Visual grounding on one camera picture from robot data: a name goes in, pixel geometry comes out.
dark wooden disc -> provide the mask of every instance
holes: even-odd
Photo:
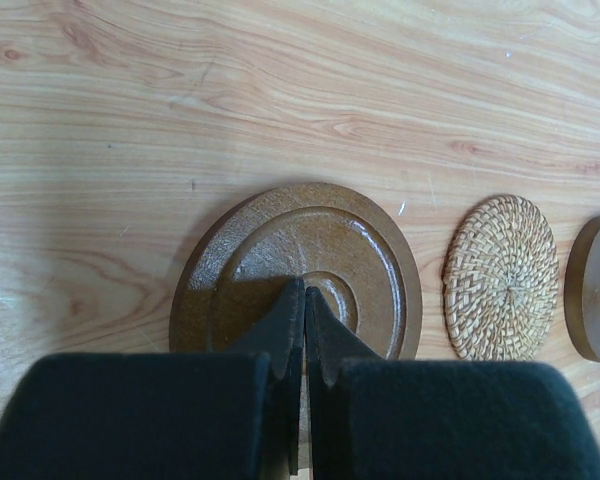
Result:
[[[574,346],[600,362],[600,217],[584,226],[571,249],[564,307]]]
[[[324,183],[270,190],[212,227],[176,289],[171,351],[224,350],[295,276],[378,354],[415,357],[422,293],[407,241],[370,199]]]

rattan trivet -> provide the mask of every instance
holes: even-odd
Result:
[[[477,207],[456,232],[445,268],[445,317],[468,360],[530,360],[542,346],[558,294],[549,224],[512,195]]]

wooden table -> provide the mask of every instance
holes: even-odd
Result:
[[[0,410],[42,355],[166,352],[200,235],[302,180],[393,216],[422,277],[418,358],[453,358],[441,266],[471,206],[535,202],[562,274],[600,213],[600,1],[545,3],[1,1]],[[539,360],[600,442],[600,365],[562,306]]]

small wooden coaster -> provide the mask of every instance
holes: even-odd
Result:
[[[532,359],[549,333],[558,294],[547,220],[521,197],[483,203],[453,239],[444,284],[447,331],[460,358]]]
[[[571,248],[564,311],[580,355],[600,362],[600,217],[583,227]]]
[[[265,192],[212,227],[175,293],[171,351],[226,349],[297,276],[378,354],[415,357],[422,293],[407,241],[370,199],[324,183]]]

woven coaster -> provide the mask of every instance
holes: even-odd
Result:
[[[457,231],[444,275],[447,331],[460,358],[530,360],[549,333],[558,258],[530,201],[492,198]]]

